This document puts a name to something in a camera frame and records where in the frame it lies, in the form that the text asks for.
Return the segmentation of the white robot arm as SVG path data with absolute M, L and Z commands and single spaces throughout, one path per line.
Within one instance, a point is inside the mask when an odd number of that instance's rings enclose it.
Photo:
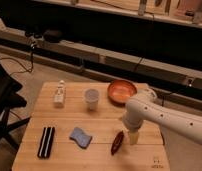
M 137 132 L 144 120 L 164 126 L 202 145 L 202 117 L 170 109 L 155 103 L 157 94 L 147 88 L 131 96 L 125 105 L 122 122 L 130 132 Z

